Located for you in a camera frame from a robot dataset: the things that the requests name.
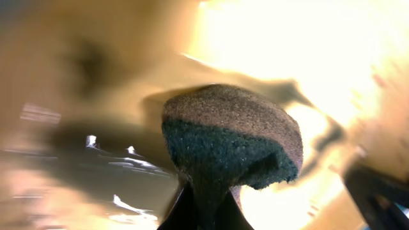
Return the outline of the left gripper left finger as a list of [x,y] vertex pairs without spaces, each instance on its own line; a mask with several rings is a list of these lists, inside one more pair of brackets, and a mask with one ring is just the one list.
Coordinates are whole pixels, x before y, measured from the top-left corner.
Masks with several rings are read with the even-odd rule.
[[157,230],[197,230],[197,209],[191,188],[183,188],[165,221]]

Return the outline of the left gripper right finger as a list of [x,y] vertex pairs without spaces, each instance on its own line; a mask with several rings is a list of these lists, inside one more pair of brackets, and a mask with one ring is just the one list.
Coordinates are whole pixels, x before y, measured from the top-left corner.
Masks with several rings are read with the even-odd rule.
[[220,230],[254,230],[230,190],[220,204]]

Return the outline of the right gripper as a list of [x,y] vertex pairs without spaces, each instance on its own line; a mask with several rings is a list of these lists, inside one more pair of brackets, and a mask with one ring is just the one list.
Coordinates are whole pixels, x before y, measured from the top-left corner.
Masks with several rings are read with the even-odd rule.
[[408,230],[408,184],[355,164],[344,174],[344,184],[371,230]]

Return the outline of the dark cleaning sponge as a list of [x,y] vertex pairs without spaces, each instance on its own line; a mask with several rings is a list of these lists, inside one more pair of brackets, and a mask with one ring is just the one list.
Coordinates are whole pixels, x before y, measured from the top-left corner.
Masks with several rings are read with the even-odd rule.
[[215,229],[215,214],[232,187],[291,182],[302,168],[298,123],[238,86],[211,84],[170,98],[161,127],[172,163],[192,188],[200,229]]

